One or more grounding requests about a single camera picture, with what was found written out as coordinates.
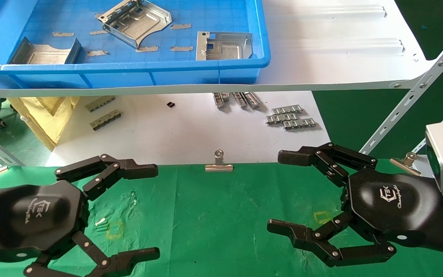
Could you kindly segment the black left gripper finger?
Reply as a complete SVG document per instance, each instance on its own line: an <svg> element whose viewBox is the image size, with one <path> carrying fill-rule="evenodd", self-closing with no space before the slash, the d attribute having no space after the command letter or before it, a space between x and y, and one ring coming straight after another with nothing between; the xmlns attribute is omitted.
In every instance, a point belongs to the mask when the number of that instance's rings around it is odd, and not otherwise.
<svg viewBox="0 0 443 277"><path fill-rule="evenodd" d="M123 251L107 257L83 232L72 235L72 241L81 248L96 264L86 277L125 277L129 276L135 265L141 262L160 258L157 247ZM26 277L75 277L68 272L54 270L48 267L51 256L42 254L23 272Z"/></svg>
<svg viewBox="0 0 443 277"><path fill-rule="evenodd" d="M96 200L121 179L135 180L157 177L155 164L139 165L133 159L116 159L107 154L88 158L55 170L57 180L70 183L93 177L82 187L87 200Z"/></svg>

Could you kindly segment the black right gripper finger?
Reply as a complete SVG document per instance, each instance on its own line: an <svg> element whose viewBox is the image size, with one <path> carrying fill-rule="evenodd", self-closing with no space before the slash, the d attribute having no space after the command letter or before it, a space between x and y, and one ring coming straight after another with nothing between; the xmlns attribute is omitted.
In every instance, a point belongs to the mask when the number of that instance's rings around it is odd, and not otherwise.
<svg viewBox="0 0 443 277"><path fill-rule="evenodd" d="M343 165L356 171L375 169L377 160L329 142L319 147L301 147L298 151L281 150L278 153L278 163L301 167L314 166L337 187L345 187L348 184L349 173Z"/></svg>
<svg viewBox="0 0 443 277"><path fill-rule="evenodd" d="M333 246L329 240L348 227L357 227L355 217L350 212L339 214L316 230L276 219L269 219L267 223L269 232L288 237L293 248L312 252L328 267L383 263L396 254L396 248L378 234L365 234L366 240L372 243L369 245Z"/></svg>

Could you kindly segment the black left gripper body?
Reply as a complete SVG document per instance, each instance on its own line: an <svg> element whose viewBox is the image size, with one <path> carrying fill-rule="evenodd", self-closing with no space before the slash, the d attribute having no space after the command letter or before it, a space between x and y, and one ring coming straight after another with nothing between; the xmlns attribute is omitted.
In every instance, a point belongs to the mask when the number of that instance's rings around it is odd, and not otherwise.
<svg viewBox="0 0 443 277"><path fill-rule="evenodd" d="M88 202L68 181L48 186L0 188L0 262L21 262L42 254L58 259L84 232Z"/></svg>

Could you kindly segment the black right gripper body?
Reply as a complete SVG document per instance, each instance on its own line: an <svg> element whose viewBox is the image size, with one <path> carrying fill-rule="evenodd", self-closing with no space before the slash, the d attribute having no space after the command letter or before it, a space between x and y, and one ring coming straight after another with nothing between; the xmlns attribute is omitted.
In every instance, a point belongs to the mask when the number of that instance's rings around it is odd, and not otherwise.
<svg viewBox="0 0 443 277"><path fill-rule="evenodd" d="M385 174L372 169L349 177L350 208L365 232L404 247L425 247L442 195L432 178Z"/></svg>

